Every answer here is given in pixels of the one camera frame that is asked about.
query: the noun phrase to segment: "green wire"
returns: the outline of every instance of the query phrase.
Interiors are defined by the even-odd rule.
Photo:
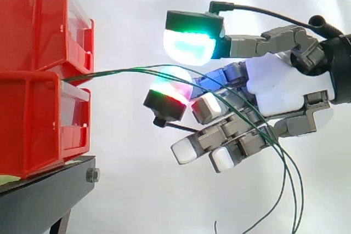
[[[93,77],[100,77],[100,76],[107,76],[107,75],[111,75],[111,74],[117,74],[117,73],[121,73],[121,72],[141,72],[141,73],[147,73],[147,74],[151,74],[151,75],[155,75],[155,76],[162,76],[163,78],[166,78],[166,79],[171,79],[171,80],[174,80],[174,81],[178,81],[178,82],[183,82],[183,83],[187,83],[189,85],[192,85],[194,87],[198,87],[198,88],[201,88],[207,92],[210,92],[212,93],[215,97],[217,97],[217,99],[219,99],[220,101],[222,101],[223,103],[225,103],[227,105],[227,107],[229,107],[233,112],[235,112],[240,118],[242,118],[245,122],[247,122],[248,124],[250,124],[254,129],[256,129],[260,135],[262,137],[264,137],[266,139],[266,141],[268,143],[270,143],[274,150],[279,154],[279,156],[281,157],[281,159],[283,160],[284,162],[284,166],[285,166],[285,169],[284,169],[284,179],[283,179],[283,185],[282,185],[282,188],[281,188],[281,192],[279,194],[279,198],[277,199],[276,203],[274,204],[274,206],[272,207],[272,209],[264,216],[262,217],[259,221],[257,221],[252,227],[250,227],[248,230],[246,230],[244,233],[248,233],[250,230],[252,230],[255,226],[257,226],[262,220],[264,220],[274,209],[275,207],[278,205],[280,199],[281,199],[281,196],[282,196],[282,193],[284,191],[284,186],[285,186],[285,178],[286,178],[286,171],[288,171],[288,174],[289,174],[289,178],[291,180],[291,184],[292,184],[292,189],[293,189],[293,194],[294,194],[294,202],[295,202],[295,206],[296,206],[296,194],[295,194],[295,187],[293,186],[293,181],[292,181],[292,176],[291,176],[291,173],[287,167],[287,164],[285,162],[285,159],[284,159],[284,154],[288,156],[288,158],[292,161],[292,163],[294,164],[295,166],[295,169],[298,171],[298,168],[296,166],[296,164],[294,163],[294,161],[292,160],[292,158],[287,154],[287,152],[279,145],[278,143],[278,140],[275,138],[272,139],[271,137],[267,136],[266,134],[264,134],[261,130],[259,130],[255,124],[253,124],[250,120],[247,120],[245,116],[243,116],[237,109],[235,109],[234,107],[232,107],[226,100],[224,100],[222,97],[218,96],[217,94],[211,92],[210,90],[207,90],[207,89],[204,89],[196,84],[193,84],[193,83],[190,83],[190,82],[187,82],[183,79],[180,79],[180,78],[177,78],[175,76],[172,76],[172,75],[168,75],[166,73],[162,73],[162,72],[157,72],[157,71],[152,71],[152,70],[146,70],[146,69],[149,69],[149,68],[153,68],[153,67],[166,67],[166,66],[177,66],[177,65],[172,65],[172,64],[162,64],[162,65],[152,65],[152,66],[146,66],[146,67],[135,67],[135,68],[131,68],[131,69],[120,69],[120,70],[113,70],[113,71],[104,71],[104,72],[98,72],[98,73],[90,73],[90,74],[87,74],[87,75],[82,75],[82,76],[77,76],[77,77],[72,77],[72,78],[68,78],[68,79],[65,79],[64,81],[67,81],[67,82],[71,82],[71,81],[75,81],[75,80],[78,80],[78,79],[88,79],[88,78],[93,78]],[[188,70],[188,71],[191,71],[191,72],[194,72],[194,73],[197,73],[198,75],[201,75],[201,76],[204,76],[210,80],[212,80],[213,82],[215,83],[218,83],[216,80],[212,79],[212,78],[209,78],[208,76],[206,75],[203,75],[202,73],[200,72],[197,72],[197,71],[194,71],[194,70],[191,70],[191,69],[188,69],[186,67],[182,67],[182,66],[178,66],[180,68],[183,68],[185,70]],[[253,109],[257,115],[261,118],[261,120],[267,125],[268,129],[270,130],[270,133],[272,135],[274,135],[273,131],[271,130],[269,124],[266,122],[266,120],[264,119],[264,117],[261,115],[261,113],[259,113],[259,111],[253,106],[251,105],[246,99],[244,99],[243,97],[241,97],[238,93],[234,92],[233,90],[229,89],[228,87],[225,87],[223,85],[221,85],[223,88],[227,89],[229,92],[235,94],[236,96],[238,96],[241,100],[243,100],[251,109]],[[282,151],[282,154],[280,155],[280,153],[277,151],[277,149],[274,147],[274,145],[277,145],[278,148]],[[296,224],[296,208],[295,208],[295,216],[294,216],[294,223],[293,223],[293,231],[292,233],[296,233],[297,229],[298,229],[298,226],[299,226],[299,223],[301,222],[301,218],[302,218],[302,209],[301,209],[301,213],[300,213],[300,217],[299,217],[299,221],[298,221],[298,225],[295,227],[295,224]]]

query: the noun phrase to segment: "red storage bin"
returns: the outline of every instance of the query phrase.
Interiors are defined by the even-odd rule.
[[[21,178],[89,151],[90,92],[54,72],[0,72],[0,175]]]
[[[0,0],[0,32],[0,71],[93,71],[94,23],[75,0]]]

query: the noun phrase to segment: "white background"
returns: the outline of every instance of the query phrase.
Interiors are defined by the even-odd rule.
[[[95,70],[172,62],[162,46],[166,11],[204,12],[211,0],[78,0],[95,20]],[[350,0],[221,0],[255,5],[307,22],[315,14],[351,31]],[[227,33],[260,35],[285,25],[263,15],[225,14]],[[207,72],[229,63],[213,61]],[[207,157],[177,165],[170,146],[186,135],[152,125],[143,101],[153,78],[136,73],[95,79],[92,149],[101,169],[95,190],[72,211],[68,234],[242,233],[275,202],[282,165],[267,149],[231,171],[215,174]],[[351,233],[351,106],[335,107],[320,133],[281,143],[300,167],[305,212],[299,233]],[[186,125],[196,126],[190,112]],[[251,233],[289,233],[291,191]]]

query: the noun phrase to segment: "green light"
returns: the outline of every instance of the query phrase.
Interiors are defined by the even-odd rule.
[[[161,72],[178,77],[187,82],[192,82],[189,73],[180,67],[165,67]],[[188,104],[191,93],[193,92],[193,87],[191,85],[165,79],[161,76],[156,77],[150,89],[172,97],[184,105]]]
[[[216,40],[205,33],[165,30],[163,46],[173,60],[186,65],[202,66],[210,61]]]

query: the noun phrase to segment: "black metal bracket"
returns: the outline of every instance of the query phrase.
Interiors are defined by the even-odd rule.
[[[65,230],[63,220],[94,189],[87,171],[94,156],[81,156],[71,164],[32,179],[0,186],[0,234],[41,234],[51,228]]]

